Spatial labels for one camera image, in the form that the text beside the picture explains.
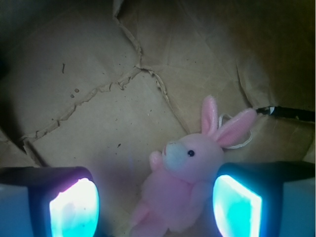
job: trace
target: blue light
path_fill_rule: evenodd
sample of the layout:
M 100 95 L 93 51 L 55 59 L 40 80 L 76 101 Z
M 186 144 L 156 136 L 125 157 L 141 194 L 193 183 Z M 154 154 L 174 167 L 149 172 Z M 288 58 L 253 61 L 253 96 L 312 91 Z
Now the blue light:
M 217 227 L 223 236 L 258 237 L 262 198 L 229 175 L 219 176 L 213 189 Z
M 84 178 L 49 203 L 53 237 L 92 237 L 99 219 L 99 194 Z

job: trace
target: pink stuffed bunny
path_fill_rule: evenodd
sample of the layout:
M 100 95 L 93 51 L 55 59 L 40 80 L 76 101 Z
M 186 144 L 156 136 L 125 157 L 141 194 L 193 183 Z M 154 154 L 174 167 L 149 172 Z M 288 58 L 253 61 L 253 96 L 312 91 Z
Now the pink stuffed bunny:
M 163 152 L 152 152 L 152 174 L 142 187 L 142 199 L 131 217 L 131 236 L 163 236 L 168 229 L 182 232 L 192 226 L 212 194 L 224 163 L 222 148 L 233 145 L 256 119 L 247 109 L 218 129 L 217 105 L 208 96 L 202 107 L 202 134 L 169 142 Z

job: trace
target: bunny ear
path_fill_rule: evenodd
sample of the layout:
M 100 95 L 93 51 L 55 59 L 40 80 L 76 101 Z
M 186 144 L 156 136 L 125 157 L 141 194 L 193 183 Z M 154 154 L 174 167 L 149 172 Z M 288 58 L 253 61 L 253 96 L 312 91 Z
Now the bunny ear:
M 213 97 L 207 96 L 202 106 L 202 134 L 213 135 L 217 131 L 217 105 Z
M 214 140 L 220 147 L 229 147 L 245 135 L 255 122 L 257 113 L 254 109 L 247 109 L 229 120 L 214 134 Z

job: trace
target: bunny snout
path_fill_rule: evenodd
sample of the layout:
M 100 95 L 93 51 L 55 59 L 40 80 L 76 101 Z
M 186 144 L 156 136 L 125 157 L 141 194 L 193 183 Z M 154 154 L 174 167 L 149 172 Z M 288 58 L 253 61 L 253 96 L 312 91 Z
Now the bunny snout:
M 180 142 L 168 143 L 162 152 L 164 166 L 169 170 L 178 170 L 188 159 L 187 148 Z

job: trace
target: bunny eye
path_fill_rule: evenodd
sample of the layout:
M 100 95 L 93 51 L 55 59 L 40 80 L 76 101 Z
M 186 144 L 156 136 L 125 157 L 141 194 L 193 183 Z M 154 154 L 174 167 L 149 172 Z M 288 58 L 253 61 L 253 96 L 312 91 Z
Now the bunny eye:
M 195 155 L 195 152 L 192 151 L 192 150 L 189 150 L 189 151 L 188 151 L 188 155 L 191 156 L 191 157 L 193 157 L 193 156 Z

